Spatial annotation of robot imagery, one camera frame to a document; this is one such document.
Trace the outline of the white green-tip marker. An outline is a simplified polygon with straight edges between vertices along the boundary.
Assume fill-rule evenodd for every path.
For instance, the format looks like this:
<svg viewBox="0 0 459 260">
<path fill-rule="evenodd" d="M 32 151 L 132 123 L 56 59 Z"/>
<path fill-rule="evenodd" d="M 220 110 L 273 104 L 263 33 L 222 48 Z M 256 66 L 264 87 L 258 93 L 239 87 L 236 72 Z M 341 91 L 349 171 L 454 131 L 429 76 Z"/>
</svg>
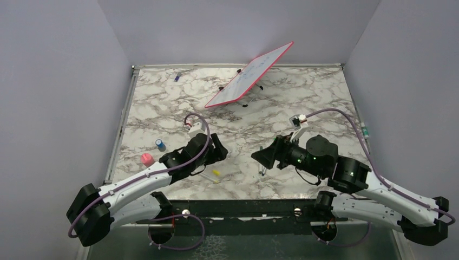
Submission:
<svg viewBox="0 0 459 260">
<path fill-rule="evenodd" d="M 261 176 L 264 176 L 265 173 L 264 173 L 264 166 L 262 164 L 259 164 L 259 167 L 258 167 L 258 170 L 259 170 L 259 174 Z"/>
</svg>

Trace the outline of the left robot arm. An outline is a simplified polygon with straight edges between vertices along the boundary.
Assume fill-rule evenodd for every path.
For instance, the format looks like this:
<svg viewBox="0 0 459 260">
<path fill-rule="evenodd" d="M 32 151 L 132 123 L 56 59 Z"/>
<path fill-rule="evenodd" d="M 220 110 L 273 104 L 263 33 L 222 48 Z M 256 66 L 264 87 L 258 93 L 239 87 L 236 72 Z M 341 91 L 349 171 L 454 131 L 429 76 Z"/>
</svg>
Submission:
<svg viewBox="0 0 459 260">
<path fill-rule="evenodd" d="M 80 188 L 66 216 L 71 223 L 70 238 L 82 246 L 98 243 L 110 230 L 138 220 L 153 218 L 164 222 L 170 208 L 152 193 L 194 175 L 203 166 L 223 161 L 228 155 L 217 134 L 199 133 L 186 146 L 164 154 L 147 169 L 118 183 Z"/>
</svg>

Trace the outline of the white yellow-tip marker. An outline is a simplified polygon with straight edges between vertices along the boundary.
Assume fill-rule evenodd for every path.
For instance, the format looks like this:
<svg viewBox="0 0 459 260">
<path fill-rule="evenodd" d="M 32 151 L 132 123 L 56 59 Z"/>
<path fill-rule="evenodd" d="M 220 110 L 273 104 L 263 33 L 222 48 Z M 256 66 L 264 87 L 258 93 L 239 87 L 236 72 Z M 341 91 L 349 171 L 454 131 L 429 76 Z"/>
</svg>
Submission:
<svg viewBox="0 0 459 260">
<path fill-rule="evenodd" d="M 208 181 L 210 181 L 212 183 L 215 183 L 215 184 L 220 183 L 220 181 L 218 179 L 212 178 L 212 177 L 210 177 L 210 176 L 208 176 L 208 175 L 206 175 L 204 173 L 200 173 L 199 176 L 201 176 L 202 178 L 204 178 L 204 179 L 206 179 L 206 180 L 208 180 Z"/>
</svg>

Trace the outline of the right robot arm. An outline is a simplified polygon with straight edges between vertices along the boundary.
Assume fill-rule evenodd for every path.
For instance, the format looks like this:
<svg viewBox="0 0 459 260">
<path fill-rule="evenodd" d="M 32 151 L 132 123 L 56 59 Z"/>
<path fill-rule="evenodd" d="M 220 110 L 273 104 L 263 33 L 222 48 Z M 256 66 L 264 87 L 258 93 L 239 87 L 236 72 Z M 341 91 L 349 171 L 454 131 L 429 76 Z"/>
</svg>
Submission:
<svg viewBox="0 0 459 260">
<path fill-rule="evenodd" d="M 321 135 L 306 142 L 304 148 L 279 135 L 268 147 L 251 154 L 266 169 L 288 166 L 326 180 L 333 192 L 320 191 L 312 206 L 319 220 L 353 218 L 378 223 L 401 232 L 414 243 L 434 246 L 448 236 L 448 225 L 440 218 L 448 210 L 443 197 L 417 196 L 420 203 L 409 200 L 416 194 L 379 180 L 371 168 L 353 158 L 338 154 L 338 146 Z"/>
</svg>

